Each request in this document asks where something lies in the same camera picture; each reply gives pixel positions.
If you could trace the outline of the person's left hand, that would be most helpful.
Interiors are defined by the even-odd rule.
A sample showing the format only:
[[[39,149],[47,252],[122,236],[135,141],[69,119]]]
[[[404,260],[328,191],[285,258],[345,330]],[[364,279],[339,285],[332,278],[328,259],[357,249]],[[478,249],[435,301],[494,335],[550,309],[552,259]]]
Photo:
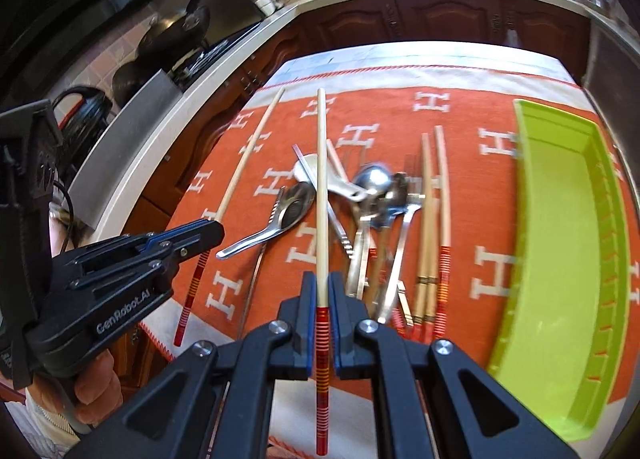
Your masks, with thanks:
[[[43,409],[58,415],[64,413],[61,392],[49,379],[34,375],[34,381],[27,390]],[[78,375],[74,392],[77,399],[73,405],[75,418],[84,424],[98,424],[122,405],[122,387],[114,370],[114,357],[108,349],[96,356]]]

